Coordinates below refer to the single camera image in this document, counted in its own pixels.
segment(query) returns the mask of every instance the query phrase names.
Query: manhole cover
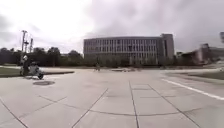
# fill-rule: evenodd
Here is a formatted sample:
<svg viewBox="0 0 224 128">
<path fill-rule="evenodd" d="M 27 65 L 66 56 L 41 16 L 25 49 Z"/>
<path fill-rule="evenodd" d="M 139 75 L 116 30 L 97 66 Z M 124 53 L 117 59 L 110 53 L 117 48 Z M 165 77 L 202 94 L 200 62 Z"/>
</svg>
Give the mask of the manhole cover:
<svg viewBox="0 0 224 128">
<path fill-rule="evenodd" d="M 40 86 L 48 86 L 48 85 L 52 85 L 55 82 L 53 81 L 38 81 L 38 82 L 34 82 L 34 85 L 40 85 Z"/>
</svg>

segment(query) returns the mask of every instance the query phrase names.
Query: cloudy sky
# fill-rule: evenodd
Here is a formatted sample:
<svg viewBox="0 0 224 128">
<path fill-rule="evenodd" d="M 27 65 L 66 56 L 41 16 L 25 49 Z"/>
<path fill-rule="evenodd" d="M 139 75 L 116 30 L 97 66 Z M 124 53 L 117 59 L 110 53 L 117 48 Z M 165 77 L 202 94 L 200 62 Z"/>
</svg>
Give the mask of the cloudy sky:
<svg viewBox="0 0 224 128">
<path fill-rule="evenodd" d="M 222 47 L 224 0 L 0 0 L 0 47 L 20 48 L 21 30 L 35 47 L 82 52 L 89 37 L 172 33 L 176 51 Z"/>
</svg>

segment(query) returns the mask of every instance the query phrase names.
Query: street light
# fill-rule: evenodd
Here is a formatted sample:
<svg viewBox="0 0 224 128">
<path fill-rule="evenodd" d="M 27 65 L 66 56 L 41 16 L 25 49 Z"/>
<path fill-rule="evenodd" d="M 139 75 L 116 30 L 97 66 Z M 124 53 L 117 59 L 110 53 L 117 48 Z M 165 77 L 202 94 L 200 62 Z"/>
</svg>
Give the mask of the street light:
<svg viewBox="0 0 224 128">
<path fill-rule="evenodd" d="M 22 51 L 21 51 L 21 58 L 20 58 L 21 61 L 22 61 L 22 58 L 23 58 L 24 43 L 25 43 L 25 37 L 26 37 L 27 31 L 22 30 L 22 33 L 23 33 L 23 37 L 22 37 Z"/>
</svg>

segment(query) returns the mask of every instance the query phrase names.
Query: multi-story building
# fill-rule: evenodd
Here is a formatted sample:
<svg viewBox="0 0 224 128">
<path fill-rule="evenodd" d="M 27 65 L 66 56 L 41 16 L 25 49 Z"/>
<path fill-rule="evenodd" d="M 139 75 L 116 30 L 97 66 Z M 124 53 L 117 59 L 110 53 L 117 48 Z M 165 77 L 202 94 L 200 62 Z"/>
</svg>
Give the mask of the multi-story building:
<svg viewBox="0 0 224 128">
<path fill-rule="evenodd" d="M 155 64 L 163 63 L 174 56 L 172 34 L 158 37 L 107 37 L 84 40 L 84 58 L 101 62 L 127 60 Z"/>
</svg>

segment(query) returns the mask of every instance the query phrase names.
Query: concrete pavement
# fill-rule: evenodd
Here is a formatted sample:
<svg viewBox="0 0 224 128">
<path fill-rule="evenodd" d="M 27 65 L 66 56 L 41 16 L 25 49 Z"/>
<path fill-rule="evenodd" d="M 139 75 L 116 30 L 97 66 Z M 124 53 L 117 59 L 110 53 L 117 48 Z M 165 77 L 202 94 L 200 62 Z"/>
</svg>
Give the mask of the concrete pavement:
<svg viewBox="0 0 224 128">
<path fill-rule="evenodd" d="M 0 128 L 224 127 L 224 86 L 170 71 L 73 70 L 44 80 L 1 78 Z"/>
</svg>

